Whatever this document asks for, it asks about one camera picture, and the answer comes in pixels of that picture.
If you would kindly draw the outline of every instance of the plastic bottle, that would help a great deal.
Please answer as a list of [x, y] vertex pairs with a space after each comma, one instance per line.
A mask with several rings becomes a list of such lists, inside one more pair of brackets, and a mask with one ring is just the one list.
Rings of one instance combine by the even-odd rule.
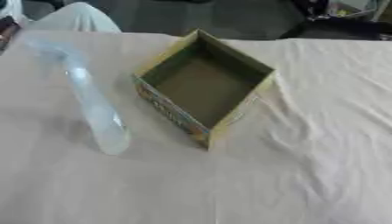
[[69, 83], [101, 151], [108, 155], [119, 155], [126, 151], [130, 145], [130, 133], [116, 110], [94, 84], [81, 54], [69, 46], [44, 41], [29, 41], [29, 46], [39, 50], [46, 59], [51, 57], [51, 61], [55, 59], [63, 63]]

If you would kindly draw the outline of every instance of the white clothing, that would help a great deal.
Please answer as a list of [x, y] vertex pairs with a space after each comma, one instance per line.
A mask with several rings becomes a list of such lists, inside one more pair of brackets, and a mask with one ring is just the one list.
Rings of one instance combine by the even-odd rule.
[[28, 30], [121, 32], [107, 15], [87, 3], [72, 3], [38, 21], [31, 21], [23, 14], [20, 0], [8, 0], [0, 10], [0, 18], [6, 16], [12, 16]]
[[24, 23], [25, 16], [20, 0], [7, 0], [5, 7], [0, 10], [0, 18], [5, 18], [7, 16], [12, 16], [19, 24]]
[[32, 22], [29, 30], [121, 32], [120, 28], [103, 12], [87, 3], [72, 3]]

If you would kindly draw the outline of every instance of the table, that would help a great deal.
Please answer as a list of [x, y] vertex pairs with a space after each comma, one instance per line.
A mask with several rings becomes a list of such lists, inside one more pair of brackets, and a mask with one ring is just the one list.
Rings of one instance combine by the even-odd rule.
[[25, 35], [81, 49], [133, 142], [100, 153], [61, 69], [17, 40], [0, 58], [1, 223], [391, 223], [389, 42], [229, 40], [276, 84], [206, 152], [130, 80], [177, 38]]

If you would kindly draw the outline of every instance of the fabric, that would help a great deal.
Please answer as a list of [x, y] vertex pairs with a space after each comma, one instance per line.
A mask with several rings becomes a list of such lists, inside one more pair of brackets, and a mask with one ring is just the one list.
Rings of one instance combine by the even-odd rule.
[[21, 0], [6, 0], [6, 5], [0, 10], [0, 18], [12, 16], [19, 24], [23, 24], [25, 16], [23, 15]]
[[229, 40], [275, 84], [205, 151], [130, 78], [177, 38], [30, 35], [83, 51], [132, 142], [100, 153], [64, 73], [20, 38], [0, 58], [0, 223], [392, 223], [390, 42]]
[[87, 3], [72, 3], [32, 22], [29, 30], [121, 32], [120, 28], [103, 12]]
[[12, 16], [17, 23], [29, 30], [121, 32], [107, 15], [87, 3], [69, 4], [34, 22], [23, 14], [21, 0], [7, 0], [5, 8], [0, 10], [0, 18], [6, 16]]

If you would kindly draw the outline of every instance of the cardboard box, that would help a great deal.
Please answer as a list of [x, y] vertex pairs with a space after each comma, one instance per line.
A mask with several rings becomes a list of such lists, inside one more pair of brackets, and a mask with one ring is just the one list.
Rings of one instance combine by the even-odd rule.
[[134, 73], [137, 92], [205, 147], [273, 69], [197, 30]]

